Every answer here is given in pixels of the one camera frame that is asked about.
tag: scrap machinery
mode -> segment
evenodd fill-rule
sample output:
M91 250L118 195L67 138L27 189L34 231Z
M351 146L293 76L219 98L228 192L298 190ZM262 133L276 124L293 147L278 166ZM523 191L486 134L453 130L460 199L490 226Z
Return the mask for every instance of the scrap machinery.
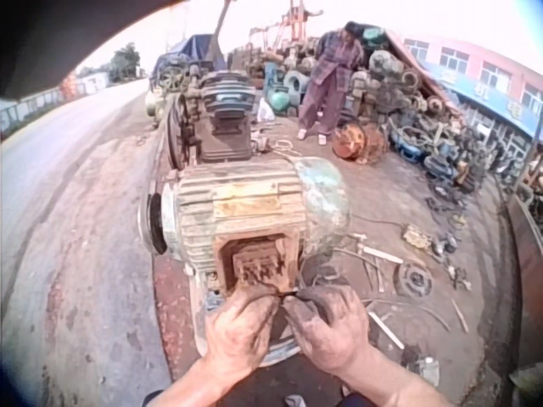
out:
M243 73L200 78L191 69L187 91L165 113L176 175L140 210L148 247L183 263L201 354L205 315L237 285L263 282L280 293L295 291L302 260L331 251L349 224L345 184L325 159L251 159L255 96ZM273 331L262 365L299 350L286 323Z

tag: tree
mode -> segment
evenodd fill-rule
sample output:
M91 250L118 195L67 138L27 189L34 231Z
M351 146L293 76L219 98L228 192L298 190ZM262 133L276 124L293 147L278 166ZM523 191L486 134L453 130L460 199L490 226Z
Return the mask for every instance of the tree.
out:
M133 42L128 42L125 47L115 51L115 55L109 63L109 78L113 82L133 79L137 77L137 67L140 56Z

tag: fence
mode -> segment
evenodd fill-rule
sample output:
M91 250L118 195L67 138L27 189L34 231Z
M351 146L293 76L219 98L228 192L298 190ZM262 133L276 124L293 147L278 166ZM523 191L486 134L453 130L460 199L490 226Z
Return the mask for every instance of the fence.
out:
M87 94L84 84L76 85L76 98ZM2 140L49 110L67 102L56 87L21 99L19 102L0 100L0 132Z

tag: dirty hand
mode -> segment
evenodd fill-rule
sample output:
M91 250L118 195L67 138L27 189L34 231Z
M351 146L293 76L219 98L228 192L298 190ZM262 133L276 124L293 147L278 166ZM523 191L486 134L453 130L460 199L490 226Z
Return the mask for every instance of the dirty hand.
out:
M323 371L341 376L371 348L367 313L351 287L308 287L283 306L302 352Z
M279 306L274 287L238 287L205 322L204 362L220 379L236 383L258 367L268 351L273 316Z

